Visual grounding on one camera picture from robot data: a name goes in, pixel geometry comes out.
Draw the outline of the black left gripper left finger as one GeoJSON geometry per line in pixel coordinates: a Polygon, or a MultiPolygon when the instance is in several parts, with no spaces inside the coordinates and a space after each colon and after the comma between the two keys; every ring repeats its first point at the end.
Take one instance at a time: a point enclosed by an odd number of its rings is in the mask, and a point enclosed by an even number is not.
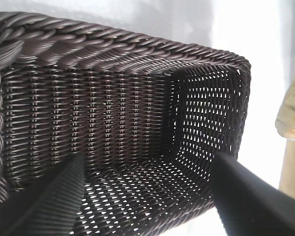
{"type": "Polygon", "coordinates": [[[85,192],[84,159],[71,155],[0,204],[0,236],[67,236],[85,192]]]}

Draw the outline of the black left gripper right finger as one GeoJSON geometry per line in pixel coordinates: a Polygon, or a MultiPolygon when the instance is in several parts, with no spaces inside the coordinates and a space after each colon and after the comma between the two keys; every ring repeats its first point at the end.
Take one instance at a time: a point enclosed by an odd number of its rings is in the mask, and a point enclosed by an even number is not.
{"type": "Polygon", "coordinates": [[[232,156],[218,152],[210,170],[214,205],[229,236],[295,236],[295,199],[232,156]]]}

